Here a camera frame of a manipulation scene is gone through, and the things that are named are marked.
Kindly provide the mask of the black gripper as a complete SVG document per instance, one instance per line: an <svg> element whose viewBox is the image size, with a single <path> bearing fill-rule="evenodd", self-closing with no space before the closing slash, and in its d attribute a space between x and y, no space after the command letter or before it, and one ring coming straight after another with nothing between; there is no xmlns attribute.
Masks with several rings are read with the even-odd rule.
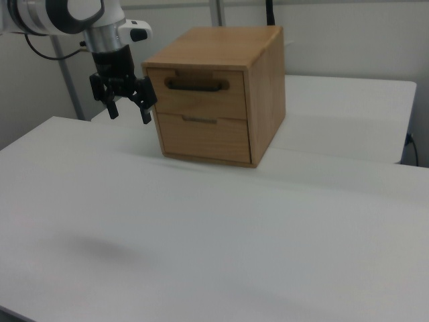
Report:
<svg viewBox="0 0 429 322"><path fill-rule="evenodd" d="M95 101L103 103L111 119L119 116L115 97L129 97L140 110L142 122L151 122L150 109L158 102L151 79L136 78L129 45L103 53L93 53L97 71L90 75Z"/></svg>

